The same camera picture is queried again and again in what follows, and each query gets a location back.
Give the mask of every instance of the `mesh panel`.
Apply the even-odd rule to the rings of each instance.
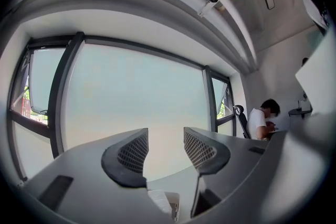
[[[184,132],[184,149],[196,169],[216,155],[215,148],[206,145],[188,132]]]
[[[118,161],[128,170],[142,175],[147,153],[148,135],[143,134],[119,150]]]

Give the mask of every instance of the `black slot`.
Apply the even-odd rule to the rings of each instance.
[[[265,150],[263,148],[256,147],[256,146],[253,146],[253,147],[249,148],[249,151],[252,151],[252,152],[255,152],[255,153],[258,153],[258,154],[263,154],[265,152]]]
[[[62,202],[72,181],[72,177],[57,176],[42,193],[39,201],[52,211],[55,211]]]
[[[213,208],[215,205],[219,204],[220,201],[221,200],[214,195],[212,191],[206,189],[204,193],[199,194],[194,214],[191,217],[196,217]]]

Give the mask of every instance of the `office chair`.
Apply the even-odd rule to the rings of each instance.
[[[234,105],[233,108],[234,108],[235,113],[238,116],[239,122],[240,122],[240,124],[243,128],[244,137],[247,138],[247,139],[251,139],[251,136],[247,131],[247,119],[246,119],[245,114],[243,113],[244,108],[241,105]]]

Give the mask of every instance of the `white t-shirt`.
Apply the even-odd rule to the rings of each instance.
[[[247,121],[247,131],[252,139],[258,139],[257,128],[260,126],[266,126],[265,114],[259,109],[253,109]]]

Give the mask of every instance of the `window frame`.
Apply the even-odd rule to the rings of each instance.
[[[54,158],[56,158],[57,156],[59,156],[61,153],[64,152],[62,135],[61,135],[61,125],[60,125],[62,95],[64,92],[64,88],[66,86],[68,73],[70,71],[73,61],[76,58],[76,54],[83,42],[88,44],[112,46],[123,49],[135,50],[143,52],[145,54],[150,54],[168,60],[172,60],[178,63],[182,63],[184,65],[201,70],[203,73],[205,95],[207,99],[206,102],[209,112],[208,116],[209,116],[210,131],[217,132],[218,126],[232,120],[233,121],[232,135],[236,136],[236,117],[234,111],[232,115],[217,120],[214,87],[212,83],[212,78],[218,79],[226,83],[229,87],[232,96],[232,105],[234,105],[230,79],[212,70],[209,66],[202,66],[196,62],[193,62],[189,59],[178,56],[171,52],[159,48],[154,48],[148,45],[139,44],[137,42],[126,41],[117,38],[107,38],[107,37],[89,36],[89,35],[86,36],[83,32],[77,32],[75,35],[68,35],[68,36],[55,36],[55,37],[31,39],[28,42],[25,49],[23,50],[22,55],[19,58],[18,63],[16,65],[15,71],[12,76],[12,81],[7,100],[7,130],[8,130],[9,148],[14,161],[15,168],[17,170],[19,178],[22,181],[26,181],[27,177],[25,176],[24,170],[20,163],[19,155],[17,154],[17,145],[15,142],[15,137],[13,135],[13,123],[16,122],[21,126],[23,126],[24,128],[35,132],[36,134],[49,138],[51,151]],[[24,72],[20,70],[20,68],[24,64],[25,59],[28,59],[28,64],[26,67],[26,69],[28,69],[31,52],[38,49],[49,49],[49,48],[50,49],[65,48],[65,51],[58,64],[58,67],[54,74],[53,82],[51,84],[49,102],[48,102],[48,112],[47,112],[48,124],[45,125],[36,122],[34,120],[31,120],[29,118],[26,118],[20,113],[14,111],[14,109],[12,108],[12,104],[14,101],[14,93],[16,94],[16,96],[18,96],[17,92],[20,91],[20,89],[17,89],[18,88],[17,81],[24,80],[25,73],[27,73],[26,70]]]
[[[224,123],[232,121],[232,136],[237,136],[236,128],[236,114],[233,109],[232,115],[228,115],[224,118],[217,119],[217,110],[216,110],[216,100],[215,100],[215,91],[212,83],[212,79],[217,79],[227,84],[228,89],[231,95],[232,107],[235,105],[233,98],[233,92],[231,87],[230,78],[212,70],[210,67],[205,67],[205,75],[207,77],[207,90],[208,90],[208,99],[209,99],[209,110],[210,110],[210,119],[211,119],[211,131],[218,132],[218,127]]]

